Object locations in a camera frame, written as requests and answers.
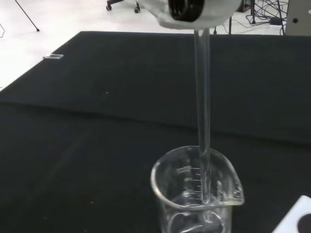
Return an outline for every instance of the glass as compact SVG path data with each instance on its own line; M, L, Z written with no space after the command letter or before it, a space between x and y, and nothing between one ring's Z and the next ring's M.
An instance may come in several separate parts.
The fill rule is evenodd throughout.
M210 202L202 205L199 147L166 153L154 165L151 185L160 206L162 233L231 233L232 206L244 203L230 161L210 149Z

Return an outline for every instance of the white card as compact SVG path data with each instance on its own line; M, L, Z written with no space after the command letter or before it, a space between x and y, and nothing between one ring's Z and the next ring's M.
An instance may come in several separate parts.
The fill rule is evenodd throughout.
M311 198L301 196L272 233L300 233L298 223L308 214L311 214Z

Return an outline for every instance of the metal stand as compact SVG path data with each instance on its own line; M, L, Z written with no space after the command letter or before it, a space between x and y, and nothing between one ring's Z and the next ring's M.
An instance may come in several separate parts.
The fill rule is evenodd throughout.
M229 35L231 35L231 28L232 28L232 16L229 19Z
M34 22L29 18L29 16L27 15L27 13L24 11L24 9L20 6L20 4L18 3L18 1L17 0L15 0L15 2L18 4L18 6L21 8L21 10L25 13L25 15L27 16L27 18L31 21L31 23L34 25L34 27L36 28L36 30L37 30L37 32L39 32L40 31L40 29L39 28L37 28L36 26L35 26L35 24L34 24Z
M251 15L253 16L252 24L256 24L256 21L255 21L255 0L251 0Z

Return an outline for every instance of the white object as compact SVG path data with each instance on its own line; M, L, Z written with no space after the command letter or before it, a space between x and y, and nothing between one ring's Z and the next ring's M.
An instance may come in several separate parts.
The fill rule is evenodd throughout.
M311 199L301 196L272 233L299 233L298 222L307 214L311 214Z
M204 0L202 13L194 22L173 19L169 10L169 0L140 0L139 2L142 2L144 7L156 17L162 27L202 30L225 22L238 9L241 0Z

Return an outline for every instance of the white device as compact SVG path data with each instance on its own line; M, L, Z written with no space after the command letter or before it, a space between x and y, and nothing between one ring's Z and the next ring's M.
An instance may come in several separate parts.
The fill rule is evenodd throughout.
M304 217L310 217L311 214L311 198L301 196L287 215L283 218L273 233L304 233L311 232L308 222L310 219Z
M159 24L172 29L215 27L240 6L241 0L140 0Z

